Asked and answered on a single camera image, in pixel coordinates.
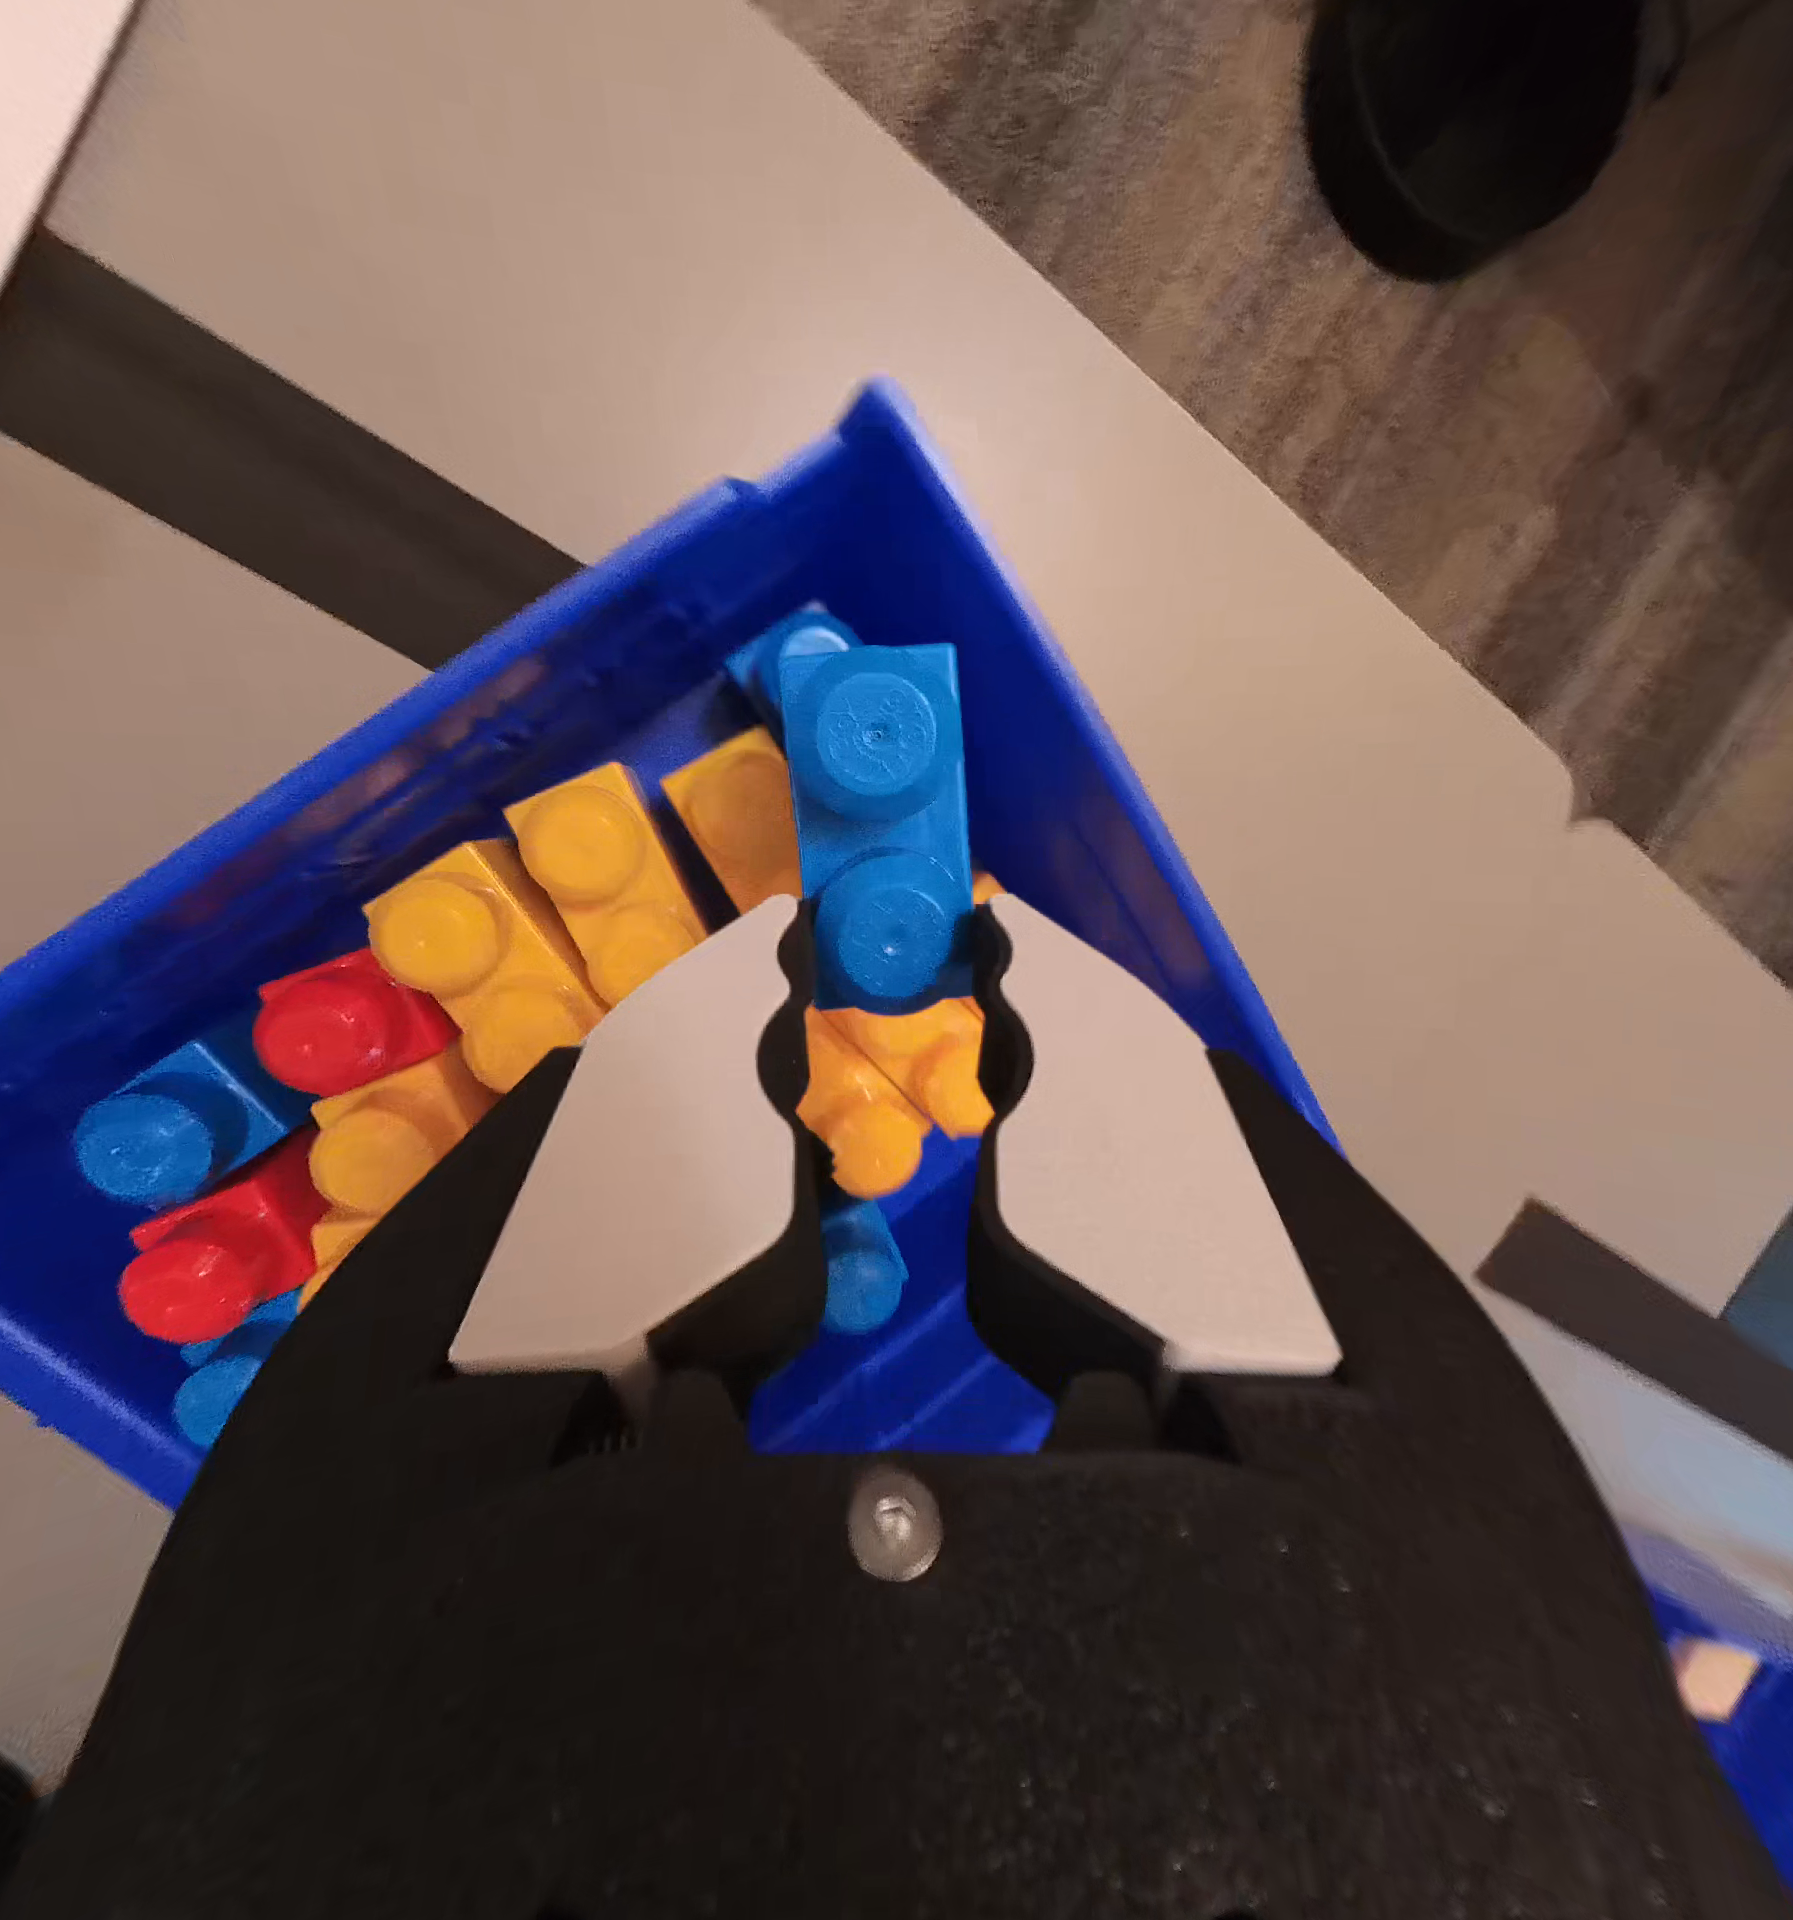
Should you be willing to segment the black round object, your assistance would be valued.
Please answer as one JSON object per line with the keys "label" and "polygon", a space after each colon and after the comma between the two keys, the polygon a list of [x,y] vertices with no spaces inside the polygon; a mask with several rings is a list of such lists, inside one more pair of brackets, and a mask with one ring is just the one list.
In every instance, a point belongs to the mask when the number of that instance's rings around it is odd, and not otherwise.
{"label": "black round object", "polygon": [[1321,1],[1301,80],[1316,191],[1383,274],[1472,276],[1581,203],[1648,91],[1677,80],[1694,13]]}

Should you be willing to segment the pile of colourful building blocks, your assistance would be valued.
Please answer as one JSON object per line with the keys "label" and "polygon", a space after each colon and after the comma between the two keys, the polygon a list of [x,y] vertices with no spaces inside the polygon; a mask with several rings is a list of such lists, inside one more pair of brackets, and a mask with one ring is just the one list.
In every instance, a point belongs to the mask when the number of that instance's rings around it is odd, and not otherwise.
{"label": "pile of colourful building blocks", "polygon": [[[785,753],[764,726],[694,756],[664,798],[738,911],[801,893]],[[603,762],[509,805],[364,905],[366,945],[264,983],[256,1012],[179,1042],[80,1117],[83,1181],[148,1216],[119,1304],[177,1348],[170,1419],[207,1451],[301,1307],[549,1051],[708,938],[645,785]],[[826,1330],[882,1332],[908,1266],[879,1201],[936,1133],[991,1117],[981,1012],[812,1009],[799,1116],[830,1151]]]}

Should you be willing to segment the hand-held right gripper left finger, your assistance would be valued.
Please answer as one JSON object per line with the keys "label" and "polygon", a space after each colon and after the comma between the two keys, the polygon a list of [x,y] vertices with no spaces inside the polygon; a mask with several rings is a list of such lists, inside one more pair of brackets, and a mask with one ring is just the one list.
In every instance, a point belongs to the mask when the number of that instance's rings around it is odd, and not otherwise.
{"label": "hand-held right gripper left finger", "polygon": [[771,896],[581,1048],[458,1325],[465,1376],[599,1373],[632,1404],[706,1371],[746,1404],[826,1308],[812,939]]}

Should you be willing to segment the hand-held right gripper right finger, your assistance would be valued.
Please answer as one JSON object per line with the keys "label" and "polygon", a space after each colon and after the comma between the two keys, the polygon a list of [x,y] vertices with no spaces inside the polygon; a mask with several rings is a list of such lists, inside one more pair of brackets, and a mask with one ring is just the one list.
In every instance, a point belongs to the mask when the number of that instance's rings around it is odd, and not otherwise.
{"label": "hand-held right gripper right finger", "polygon": [[1340,1366],[1196,1031],[1019,896],[976,911],[991,1103],[967,1245],[985,1345],[1050,1396],[1089,1373],[1324,1379]]}

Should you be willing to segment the blue two-stud building block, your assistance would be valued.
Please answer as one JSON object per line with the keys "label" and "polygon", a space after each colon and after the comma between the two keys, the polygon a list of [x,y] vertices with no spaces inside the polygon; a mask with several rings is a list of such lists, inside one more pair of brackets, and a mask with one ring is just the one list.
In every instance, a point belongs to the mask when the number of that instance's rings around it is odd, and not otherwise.
{"label": "blue two-stud building block", "polygon": [[967,995],[975,872],[956,649],[787,655],[781,712],[815,1003],[905,1015]]}

